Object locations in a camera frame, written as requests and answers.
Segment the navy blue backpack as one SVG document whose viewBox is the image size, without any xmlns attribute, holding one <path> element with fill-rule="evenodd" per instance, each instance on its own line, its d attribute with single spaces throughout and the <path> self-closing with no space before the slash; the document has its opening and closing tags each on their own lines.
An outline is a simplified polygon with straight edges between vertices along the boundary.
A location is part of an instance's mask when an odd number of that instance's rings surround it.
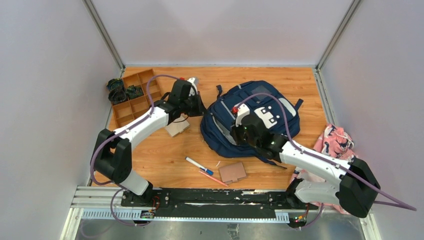
<svg viewBox="0 0 424 240">
<path fill-rule="evenodd" d="M 209 148 L 224 158 L 256 157 L 276 165 L 277 149 L 300 132 L 301 98 L 292 104 L 264 80 L 238 84 L 223 93 L 217 85 L 216 101 L 200 122 Z"/>
</svg>

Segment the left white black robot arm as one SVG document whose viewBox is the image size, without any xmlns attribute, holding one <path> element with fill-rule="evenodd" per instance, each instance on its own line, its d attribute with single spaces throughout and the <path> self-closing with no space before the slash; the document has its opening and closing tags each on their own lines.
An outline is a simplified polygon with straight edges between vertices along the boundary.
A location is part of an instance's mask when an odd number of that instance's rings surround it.
<svg viewBox="0 0 424 240">
<path fill-rule="evenodd" d="M 149 206 L 153 201 L 153 184 L 133 170 L 132 152 L 152 133 L 175 122 L 182 114 L 199 117 L 206 113 L 198 84 L 196 77 L 178 79 L 171 92 L 154 102 L 148 112 L 115 131 L 103 129 L 96 140 L 90 171 L 99 172 L 133 193 L 140 206 Z"/>
</svg>

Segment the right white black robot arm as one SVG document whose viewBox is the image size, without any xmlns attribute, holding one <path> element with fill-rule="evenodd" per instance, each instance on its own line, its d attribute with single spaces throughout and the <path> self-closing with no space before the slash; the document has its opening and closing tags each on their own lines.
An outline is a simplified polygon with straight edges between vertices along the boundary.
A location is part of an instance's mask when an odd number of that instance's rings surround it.
<svg viewBox="0 0 424 240">
<path fill-rule="evenodd" d="M 248 144 L 261 157 L 294 165 L 324 180 L 295 179 L 285 195 L 290 208 L 315 202 L 338 205 L 358 218 L 368 215 L 381 187 L 363 160 L 332 159 L 305 148 L 286 135 L 271 133 L 255 113 L 237 115 L 231 131 L 236 143 Z"/>
</svg>

